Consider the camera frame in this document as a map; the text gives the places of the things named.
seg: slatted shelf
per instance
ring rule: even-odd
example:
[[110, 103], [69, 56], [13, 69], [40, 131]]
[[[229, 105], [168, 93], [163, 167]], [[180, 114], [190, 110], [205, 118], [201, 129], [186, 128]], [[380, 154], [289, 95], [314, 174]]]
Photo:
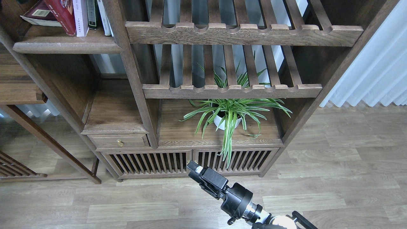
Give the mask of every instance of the slatted shelf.
[[114, 38], [105, 36], [103, 29], [89, 30], [86, 37], [69, 36], [62, 27], [32, 25], [22, 41], [14, 44], [19, 53], [98, 54], [121, 53]]
[[259, 0], [264, 26], [249, 23], [245, 1], [233, 3], [236, 25], [221, 23], [217, 0], [208, 0], [206, 25], [192, 23], [189, 0], [181, 1], [178, 23], [163, 24], [164, 1], [154, 0], [149, 22], [127, 21], [125, 26], [130, 42], [141, 44], [353, 46], [363, 32], [360, 26], [332, 25], [320, 0], [308, 0], [319, 25], [305, 24], [295, 0], [284, 0], [291, 26], [277, 24], [270, 0]]
[[171, 45], [163, 45], [160, 84], [143, 84], [148, 99], [215, 99], [215, 98], [310, 98], [316, 97], [322, 90], [320, 84], [303, 84], [291, 48], [282, 46], [285, 62], [290, 73], [289, 83], [281, 84], [271, 46], [263, 46], [263, 53], [269, 74], [270, 87], [259, 84], [251, 46], [243, 46], [249, 86], [242, 87], [236, 82], [234, 57], [231, 45], [224, 45], [225, 66], [228, 86], [220, 88], [214, 83], [215, 68], [212, 60], [212, 47], [204, 46], [205, 85], [197, 88], [192, 82], [191, 45], [183, 48], [183, 80], [178, 87], [170, 85]]

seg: cabinet door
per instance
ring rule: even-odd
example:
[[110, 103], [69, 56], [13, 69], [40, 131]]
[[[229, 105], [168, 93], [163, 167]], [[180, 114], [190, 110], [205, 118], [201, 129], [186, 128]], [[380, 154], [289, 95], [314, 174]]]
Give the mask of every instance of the cabinet door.
[[121, 179], [187, 176], [190, 150], [102, 152]]
[[192, 159], [203, 167], [210, 167], [220, 174], [259, 174], [263, 165], [271, 161], [279, 148], [234, 149], [230, 165], [219, 156], [221, 150], [193, 150]]

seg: shelf board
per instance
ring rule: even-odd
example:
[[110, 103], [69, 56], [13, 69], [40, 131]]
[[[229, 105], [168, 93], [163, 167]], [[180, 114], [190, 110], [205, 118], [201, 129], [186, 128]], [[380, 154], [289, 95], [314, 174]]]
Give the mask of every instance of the shelf board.
[[82, 134], [147, 134], [127, 79], [105, 79]]
[[149, 22], [125, 23], [131, 43], [142, 44], [239, 44], [290, 46], [353, 46], [363, 32], [360, 26], [332, 25], [320, 0], [309, 0], [321, 25], [305, 24], [295, 1], [284, 0], [292, 26], [277, 24], [270, 0], [261, 0], [265, 26], [250, 24], [244, 1], [234, 1], [236, 26], [221, 23], [219, 3], [208, 2], [209, 23], [192, 23], [191, 3], [181, 5], [180, 22], [163, 24], [164, 3], [154, 1]]
[[114, 38], [105, 36], [103, 28], [89, 30], [86, 37], [69, 36], [62, 27], [32, 25], [22, 41], [14, 44], [19, 53], [98, 54], [121, 53]]
[[0, 105], [45, 103], [46, 97], [14, 57], [0, 45]]
[[[210, 124], [205, 130], [205, 135], [201, 138], [202, 132], [195, 135], [197, 123], [200, 115], [184, 121], [176, 121], [195, 108], [186, 99], [166, 99], [162, 103], [159, 149], [192, 149], [192, 148], [222, 148], [223, 133], [222, 130], [216, 130], [215, 124]], [[261, 135], [253, 140], [242, 129], [240, 124], [233, 134], [233, 147], [235, 148], [269, 148], [282, 147], [277, 124], [273, 112], [263, 113], [267, 120], [261, 120]], [[247, 132], [258, 134], [257, 123], [250, 118], [246, 119]]]
[[[259, 84], [252, 47], [249, 45], [243, 46], [249, 79], [248, 87], [237, 85], [233, 60], [234, 56], [231, 45], [223, 46], [226, 72], [228, 73], [228, 86], [225, 88], [218, 87], [214, 81], [212, 46], [205, 45], [203, 47], [205, 85], [201, 88], [196, 88], [193, 85], [194, 80], [192, 75], [190, 49], [191, 45], [184, 45], [183, 47], [184, 61], [182, 84], [178, 87], [170, 85], [170, 77], [172, 77], [170, 72], [173, 64], [171, 63], [171, 58], [166, 58], [161, 63], [160, 84], [143, 84], [143, 92], [147, 99], [315, 98], [322, 90], [321, 84], [302, 83], [290, 46], [282, 46], [282, 51], [289, 73], [289, 76], [286, 76], [289, 79], [285, 79], [284, 81], [288, 81], [292, 86], [281, 83], [270, 46], [263, 46], [263, 53], [271, 85], [270, 87], [267, 87]], [[163, 45], [162, 56], [171, 56], [171, 45]]]

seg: potted plant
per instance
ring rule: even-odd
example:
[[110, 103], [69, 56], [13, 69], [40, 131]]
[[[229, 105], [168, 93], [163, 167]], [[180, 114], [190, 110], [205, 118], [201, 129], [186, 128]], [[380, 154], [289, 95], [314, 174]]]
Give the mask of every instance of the potted plant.
[[[257, 76], [260, 76], [266, 69], [257, 73]], [[222, 80], [219, 75], [214, 73], [215, 83], [220, 87], [224, 88], [227, 86], [228, 82], [227, 79]], [[247, 72], [240, 74], [237, 78], [237, 83], [242, 87], [249, 87], [249, 80]], [[260, 127], [260, 120], [262, 118], [267, 120], [267, 118], [258, 113], [258, 111], [270, 111], [268, 108], [277, 108], [283, 110], [289, 117], [290, 113], [292, 113], [289, 109], [284, 107], [281, 104], [284, 102], [281, 99], [208, 99], [208, 100], [189, 100], [190, 103], [197, 107], [196, 110], [189, 112], [188, 114], [184, 115], [183, 120], [188, 120], [195, 115], [202, 113], [201, 118], [198, 121], [197, 129], [195, 134], [198, 133], [198, 130], [202, 126], [202, 137], [204, 136], [206, 127], [211, 124], [215, 123], [218, 129], [224, 130], [223, 135], [223, 142], [222, 142], [222, 150], [220, 156], [222, 160], [227, 159], [226, 167], [228, 168], [230, 165], [230, 160], [232, 159], [232, 135], [235, 128], [241, 122], [243, 126], [243, 130], [247, 133], [247, 126], [246, 126], [246, 118], [249, 117], [253, 119], [259, 128], [258, 134], [248, 134], [251, 136], [251, 139], [255, 139], [260, 135], [261, 127]]]

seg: white curtain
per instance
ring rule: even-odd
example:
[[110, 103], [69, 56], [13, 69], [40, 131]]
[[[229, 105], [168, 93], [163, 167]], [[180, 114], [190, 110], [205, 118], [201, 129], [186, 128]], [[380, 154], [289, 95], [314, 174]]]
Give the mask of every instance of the white curtain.
[[320, 107], [407, 104], [407, 1], [400, 1]]

